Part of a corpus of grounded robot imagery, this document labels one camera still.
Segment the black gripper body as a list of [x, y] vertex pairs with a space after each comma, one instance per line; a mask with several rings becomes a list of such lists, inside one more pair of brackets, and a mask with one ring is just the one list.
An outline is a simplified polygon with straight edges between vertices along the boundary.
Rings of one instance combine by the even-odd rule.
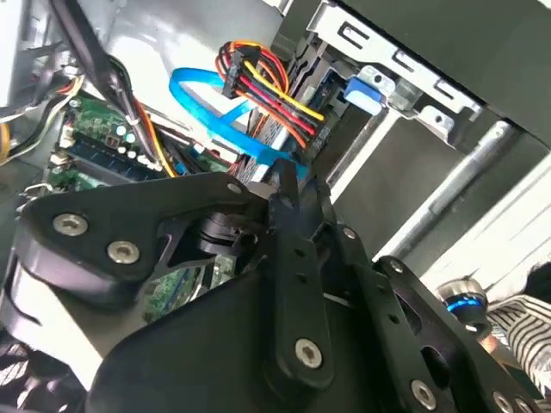
[[379, 412], [336, 361], [313, 257], [265, 257], [255, 270], [118, 344], [88, 412]]

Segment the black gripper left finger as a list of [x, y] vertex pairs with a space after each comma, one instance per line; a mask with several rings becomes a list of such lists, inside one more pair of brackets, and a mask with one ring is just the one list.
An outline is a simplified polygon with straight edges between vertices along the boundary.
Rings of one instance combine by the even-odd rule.
[[[84, 388], [132, 334], [249, 274], [265, 257], [313, 257], [292, 163], [280, 160], [268, 197], [220, 172], [52, 194], [30, 202], [15, 235], [15, 288], [29, 326], [15, 335], [65, 362]], [[238, 276], [147, 324], [148, 284], [178, 269], [236, 256]]]

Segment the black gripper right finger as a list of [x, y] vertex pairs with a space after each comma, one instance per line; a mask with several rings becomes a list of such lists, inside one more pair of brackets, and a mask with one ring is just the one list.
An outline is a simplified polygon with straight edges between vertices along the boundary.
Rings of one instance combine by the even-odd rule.
[[402, 262], [370, 260], [337, 222], [319, 180], [300, 192], [300, 212], [319, 259], [336, 361], [379, 412], [537, 412], [528, 391]]

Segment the person's hand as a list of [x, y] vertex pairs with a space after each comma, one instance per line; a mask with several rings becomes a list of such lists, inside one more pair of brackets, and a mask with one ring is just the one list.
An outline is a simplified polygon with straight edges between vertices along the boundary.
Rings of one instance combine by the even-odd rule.
[[485, 338], [480, 339], [479, 345], [499, 362], [507, 361], [511, 355], [509, 349], [493, 334], [489, 334]]

